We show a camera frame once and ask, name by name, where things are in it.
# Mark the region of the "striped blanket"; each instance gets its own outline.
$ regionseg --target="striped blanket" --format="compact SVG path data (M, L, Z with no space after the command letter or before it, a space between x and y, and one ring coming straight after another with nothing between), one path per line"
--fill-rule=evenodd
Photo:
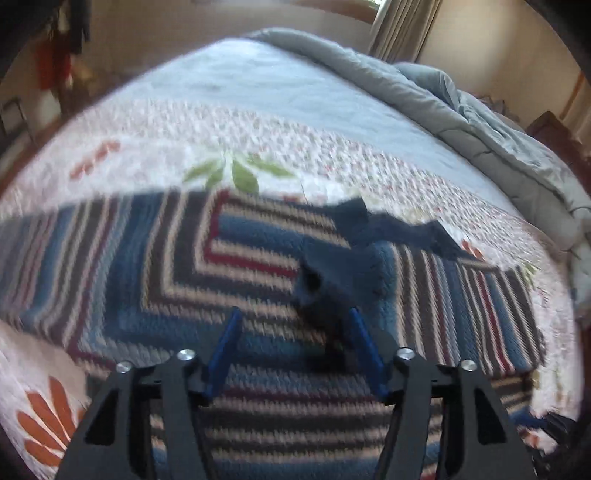
M535 368L543 352L523 270L449 250L442 257L412 244L343 248L306 239L294 292L299 311L330 332L355 307L400 346L437 364L474 359L490 377Z
M335 212L238 192L164 192L9 220L0 226L0 318L92 373L122 360L162 362L239 307L237 358L202 419L221 477L369 478L391 408L354 367L326 356L325 334L291 304L304 239L350 246ZM482 325L471 327L477 351ZM428 336L421 341L435 355ZM499 348L509 355L501 337ZM534 367L539 358L527 361ZM88 384L97 385L91 374ZM510 413L527 407L525 380L495 387ZM440 405L433 408L427 473L441 428Z

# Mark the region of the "green leaf pattern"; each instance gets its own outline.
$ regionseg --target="green leaf pattern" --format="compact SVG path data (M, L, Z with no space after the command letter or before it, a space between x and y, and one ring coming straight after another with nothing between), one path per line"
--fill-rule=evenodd
M258 193L259 191L259 184L258 180L256 179L256 174L253 173L251 168L254 168L255 171L259 170L261 172L268 173L278 179L291 179L296 177L292 172L277 164L276 162L269 159L263 160L258 154L249 154L246 157L245 163L250 168L239 162L236 159L236 156L237 155L227 152L222 155L224 158L230 157L232 159L232 180L236 188L242 192ZM185 174L183 181L188 183L190 181L207 176L205 187L210 189L215 187L223 180L225 167L225 160L207 160L190 168Z
M525 282L528 284L530 289L534 289L535 285L534 285L534 276L537 273L538 269L533 266L531 263L529 262L524 262L523 263L523 276L524 276L524 280Z
M249 165L252 165L253 167L258 168L259 170L270 173L274 177L278 177L280 179L281 178L290 179L295 176L289 170L284 169L283 167L281 167L280 165L278 165L272 161L263 160L257 154L248 155L248 159L246 160L246 163L248 163Z
M186 174L184 178L184 182L187 183L188 181L192 181L198 179L199 177L203 177L209 174L217 165L217 160L208 160L196 167L191 168Z
M207 179L207 183L205 184L205 188L207 188L207 189L214 188L215 185L217 185L218 183L220 183L222 181L224 167L217 169L215 172L213 172L209 176L209 178Z
M238 160L232 162L232 180L234 180L234 185L241 192L258 193L256 177Z

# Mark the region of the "gray comforter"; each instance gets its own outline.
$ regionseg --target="gray comforter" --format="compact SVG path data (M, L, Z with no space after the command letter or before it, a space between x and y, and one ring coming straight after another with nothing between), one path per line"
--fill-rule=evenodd
M571 253L578 314L591 306L591 199L548 148L502 122L451 78L431 67L386 64L296 30L249 35L302 55L391 105L443 140L493 180L529 223Z

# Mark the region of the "floral quilt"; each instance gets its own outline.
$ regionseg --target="floral quilt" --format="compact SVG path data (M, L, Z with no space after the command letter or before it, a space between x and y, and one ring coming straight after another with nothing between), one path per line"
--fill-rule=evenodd
M580 348L566 266L552 242L522 219L371 145L225 106L114 97L71 121L39 153L0 201L0 219L173 186L232 187L317 205L362 196L371 210L410 223L439 220L487 262L523 265L546 349L531 409L577 414ZM0 368L0 422L27 465L53 478L89 402L90 366L0 322ZM549 445L542 437L532 441Z

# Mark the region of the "silver bolt head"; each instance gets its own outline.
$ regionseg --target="silver bolt head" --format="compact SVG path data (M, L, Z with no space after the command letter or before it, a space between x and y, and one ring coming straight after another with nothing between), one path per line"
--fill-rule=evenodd
M460 367L462 367L466 372L473 372L474 370L478 369L478 365L474 360L462 360L460 362Z
M134 367L133 363L131 362L119 362L115 367L115 371L120 374L126 374L131 372L131 369Z
M183 362L193 360L195 358L195 350L191 350L190 348L183 349L177 353L177 358Z
M415 353L412 348L403 347L398 349L396 355L398 355L402 360L412 360L415 356Z

